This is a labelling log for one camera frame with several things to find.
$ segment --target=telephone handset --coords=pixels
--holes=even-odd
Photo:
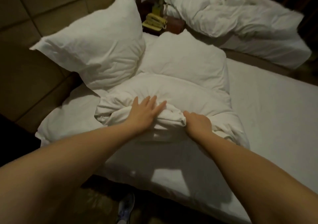
[[[167,20],[153,13],[149,13],[146,20],[142,23],[142,26],[155,31],[160,31],[161,29],[166,29]]]

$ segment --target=bed frame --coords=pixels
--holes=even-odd
[[[2,0],[0,1],[0,114],[1,123],[15,123],[12,133],[35,133],[41,121],[81,84],[77,73],[62,69],[28,48],[114,0]],[[288,70],[265,60],[226,51],[237,61],[286,75]]]

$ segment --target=sneaker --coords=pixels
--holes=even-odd
[[[117,224],[129,224],[130,213],[135,204],[135,195],[129,193],[119,202]]]

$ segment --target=white bed sheet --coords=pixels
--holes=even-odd
[[[241,118],[251,150],[318,193],[318,87],[230,59],[228,71],[233,109]],[[61,135],[70,124],[74,129],[78,125],[80,131],[87,126],[101,127],[90,115],[98,100],[82,85],[41,125],[50,121],[51,131],[60,130]],[[65,120],[62,126],[52,121],[59,114]],[[38,132],[37,137],[43,145],[48,143],[43,133]],[[250,222],[213,161],[190,141],[128,143],[97,174],[150,190],[229,223]]]

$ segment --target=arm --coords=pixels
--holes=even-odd
[[[59,140],[0,168],[0,223],[42,223],[116,150],[148,129],[166,102],[133,101],[127,120]]]
[[[318,195],[267,159],[212,132],[210,120],[184,112],[190,138],[214,160],[253,223],[318,223]]]

